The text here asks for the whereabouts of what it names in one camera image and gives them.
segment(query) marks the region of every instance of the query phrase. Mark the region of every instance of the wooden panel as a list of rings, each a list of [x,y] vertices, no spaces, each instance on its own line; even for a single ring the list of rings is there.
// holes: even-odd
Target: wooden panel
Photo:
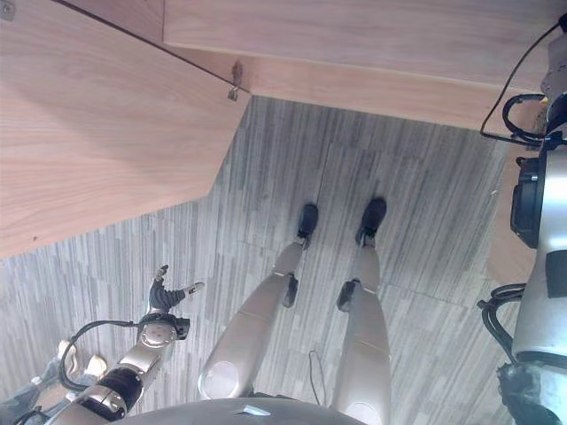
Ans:
[[[466,81],[276,58],[244,59],[255,95],[479,129],[501,88]],[[510,90],[508,96],[517,94]],[[507,133],[500,110],[488,126]]]
[[[0,256],[208,193],[229,85],[49,0],[2,21]]]
[[[232,66],[238,55],[215,54],[209,51],[178,49],[168,46],[163,40],[163,15],[165,0],[66,0],[83,11],[126,29],[149,42],[171,51],[191,63],[205,68],[226,81],[232,81]],[[246,79],[242,83],[248,89]]]
[[[564,0],[166,0],[164,42],[501,84],[564,12]],[[546,57],[544,43],[515,85],[538,88]]]
[[[163,1],[70,3],[229,81],[232,66],[240,61],[245,69],[242,85],[256,95],[478,129],[500,91],[500,86],[388,70],[172,47],[161,43]],[[511,90],[509,96],[516,93]],[[507,132],[497,118],[489,128]]]

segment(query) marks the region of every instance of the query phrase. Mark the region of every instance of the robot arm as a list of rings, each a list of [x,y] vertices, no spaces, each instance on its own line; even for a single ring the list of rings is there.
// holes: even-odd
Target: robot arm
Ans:
[[[54,416],[53,425],[98,425],[122,419],[153,383],[156,374],[171,357],[174,342],[189,332],[189,319],[176,318],[169,309],[194,294],[203,283],[185,290],[163,288],[163,266],[150,290],[148,313],[140,320],[137,342],[95,385]]]

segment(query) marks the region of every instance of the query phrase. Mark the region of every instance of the black cable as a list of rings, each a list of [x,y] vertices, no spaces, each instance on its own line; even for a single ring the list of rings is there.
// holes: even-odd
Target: black cable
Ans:
[[[13,425],[26,425],[27,421],[32,419],[34,416],[42,416],[44,420],[49,419],[49,417],[42,412],[42,407],[36,406],[33,410],[22,414],[16,421],[14,421]]]
[[[315,401],[317,405],[321,405],[321,401],[319,400],[319,396],[317,396],[317,391],[315,390],[315,384],[313,383],[313,364],[311,360],[311,354],[314,354],[319,362],[319,372],[321,373],[321,385],[322,385],[322,397],[323,397],[323,405],[327,405],[327,390],[325,389],[325,378],[322,372],[322,362],[319,354],[315,350],[311,350],[308,354],[309,356],[309,381],[311,382],[311,390],[313,391],[313,395],[315,396]]]
[[[74,334],[69,340],[70,344],[65,348],[65,352],[63,353],[63,356],[61,357],[61,361],[59,362],[59,371],[58,371],[59,381],[61,382],[61,385],[63,385],[68,390],[74,392],[83,392],[88,388],[87,385],[81,385],[77,382],[71,381],[71,379],[69,379],[69,377],[67,376],[67,372],[65,370],[65,359],[67,357],[67,354],[69,353],[69,350],[77,342],[77,340],[81,337],[81,335],[83,335],[84,333],[88,332],[91,329],[94,329],[102,325],[114,325],[114,326],[120,326],[122,328],[137,328],[139,326],[139,323],[134,323],[133,321],[92,321],[91,323],[88,323],[85,326],[83,326],[81,329],[79,329],[79,331],[76,334]]]
[[[513,338],[498,320],[498,309],[507,303],[520,301],[524,295],[525,283],[511,283],[503,285],[491,291],[488,301],[478,301],[477,305],[482,309],[482,322],[486,329],[494,337],[496,342],[506,352],[512,362],[517,360],[512,353]]]
[[[541,143],[543,141],[546,136],[545,133],[532,133],[518,127],[510,120],[509,114],[512,106],[514,106],[515,104],[521,104],[525,100],[541,101],[545,99],[545,97],[546,96],[542,93],[524,93],[521,95],[513,96],[508,99],[508,101],[506,101],[506,103],[502,107],[502,120],[504,121],[506,128],[512,133],[512,137],[520,137],[522,140],[525,140],[529,143]]]
[[[501,93],[499,94],[498,98],[496,99],[496,103],[494,104],[493,108],[490,110],[490,112],[488,113],[488,115],[486,115],[485,120],[482,122],[482,125],[480,126],[480,134],[483,135],[484,137],[489,137],[491,139],[494,140],[500,140],[503,142],[508,142],[508,143],[513,143],[513,144],[521,144],[523,146],[530,146],[533,148],[538,148],[540,147],[539,143],[535,143],[535,142],[526,142],[526,141],[521,141],[521,140],[516,140],[516,139],[512,139],[510,137],[504,137],[502,135],[495,135],[493,133],[486,133],[485,131],[485,127],[486,127],[486,123],[488,122],[488,120],[490,119],[490,117],[492,117],[494,111],[496,111],[496,108],[498,107],[498,105],[500,104],[502,98],[504,97],[504,94],[506,93],[506,90],[508,89],[509,84],[512,82],[512,79],[514,78],[514,75],[516,75],[516,72],[518,70],[518,68],[524,63],[525,59],[528,57],[528,55],[530,53],[532,53],[532,50],[535,49],[535,47],[541,43],[541,41],[546,38],[548,35],[550,35],[551,33],[553,33],[557,28],[559,27],[559,22],[556,23],[555,25],[553,25],[548,31],[546,31],[545,33],[543,33],[540,38],[538,38],[529,48],[528,50],[525,51],[524,55],[522,55],[522,57],[520,58],[520,60],[517,61],[516,66],[514,66],[514,68],[512,69],[512,72],[510,73],[508,79],[506,80],[506,82],[504,83],[504,87],[502,88]]]

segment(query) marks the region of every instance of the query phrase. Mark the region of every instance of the wood-patterned floor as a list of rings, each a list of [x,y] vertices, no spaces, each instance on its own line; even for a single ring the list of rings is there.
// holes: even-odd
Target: wood-patterned floor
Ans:
[[[154,270],[167,263],[170,285],[202,280],[206,290],[182,304],[190,336],[137,411],[195,400],[215,340],[293,237],[301,206],[316,201],[297,304],[279,313],[256,390],[314,401],[307,354],[316,349],[330,400],[346,329],[335,299],[364,206],[383,195],[392,424],[510,423],[494,374],[505,356],[476,308],[498,285],[485,263],[504,159],[505,146],[468,130],[255,97],[207,198],[4,260],[0,397],[85,322],[140,318]],[[514,308],[502,317],[510,326]],[[132,330],[103,328],[80,350],[113,361],[133,342]]]

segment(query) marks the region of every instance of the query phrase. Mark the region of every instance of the metal bracket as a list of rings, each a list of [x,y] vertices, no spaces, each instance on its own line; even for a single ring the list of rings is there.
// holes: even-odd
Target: metal bracket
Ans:
[[[12,21],[15,14],[16,6],[14,6],[14,3],[8,0],[0,0],[0,19]]]
[[[232,66],[232,89],[229,91],[229,99],[236,102],[238,100],[238,91],[240,90],[240,85],[242,84],[242,74],[244,68],[239,60],[235,62]]]

